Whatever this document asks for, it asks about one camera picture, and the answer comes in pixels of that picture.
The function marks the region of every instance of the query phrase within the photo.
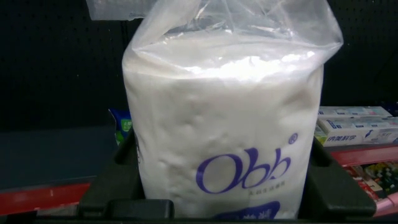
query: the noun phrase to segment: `pegboard wall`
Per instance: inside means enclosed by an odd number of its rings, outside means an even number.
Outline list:
[[[323,105],[398,100],[398,1],[330,0],[345,44]],[[121,59],[140,20],[91,21],[85,0],[0,1],[0,131],[101,125],[127,109]]]

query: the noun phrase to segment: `plastic bag top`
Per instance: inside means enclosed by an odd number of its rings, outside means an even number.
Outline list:
[[[132,47],[186,38],[195,32],[324,47],[343,42],[326,0],[159,0],[138,28]]]

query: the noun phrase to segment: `plastic bag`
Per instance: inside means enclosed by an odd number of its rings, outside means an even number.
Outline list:
[[[123,57],[146,197],[176,217],[295,218],[342,42],[324,0],[158,1]]]
[[[86,0],[92,20],[131,21],[145,17],[156,0]]]

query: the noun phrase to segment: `toothpaste box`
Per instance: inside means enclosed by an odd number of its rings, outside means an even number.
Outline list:
[[[320,106],[318,118],[391,117],[381,106]]]
[[[314,136],[321,144],[325,143],[326,134],[322,131],[322,129],[318,125],[315,126]]]
[[[318,119],[324,146],[398,143],[398,118]]]

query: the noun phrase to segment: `clear plastic packaging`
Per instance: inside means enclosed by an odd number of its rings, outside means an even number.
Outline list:
[[[324,0],[157,1],[123,57],[146,197],[176,217],[295,218],[342,43]]]
[[[86,0],[92,20],[131,21],[145,17],[156,0]]]

